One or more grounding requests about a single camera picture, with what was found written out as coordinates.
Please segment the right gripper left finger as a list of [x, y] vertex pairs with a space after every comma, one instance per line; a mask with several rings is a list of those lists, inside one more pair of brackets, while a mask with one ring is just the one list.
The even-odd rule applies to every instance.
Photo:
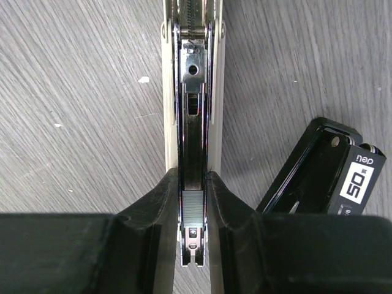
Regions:
[[2, 214], [2, 293], [171, 293], [178, 172], [118, 214]]

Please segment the grey staple strip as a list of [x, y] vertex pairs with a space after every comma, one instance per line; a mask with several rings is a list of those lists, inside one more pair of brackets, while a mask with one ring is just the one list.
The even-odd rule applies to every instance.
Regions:
[[202, 190], [182, 191], [183, 225], [202, 228], [204, 223], [204, 193]]

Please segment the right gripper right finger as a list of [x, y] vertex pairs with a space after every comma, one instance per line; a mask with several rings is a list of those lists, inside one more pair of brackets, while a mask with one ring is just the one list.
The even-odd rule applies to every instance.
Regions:
[[390, 293], [391, 222], [377, 216], [261, 214], [211, 172], [212, 293]]

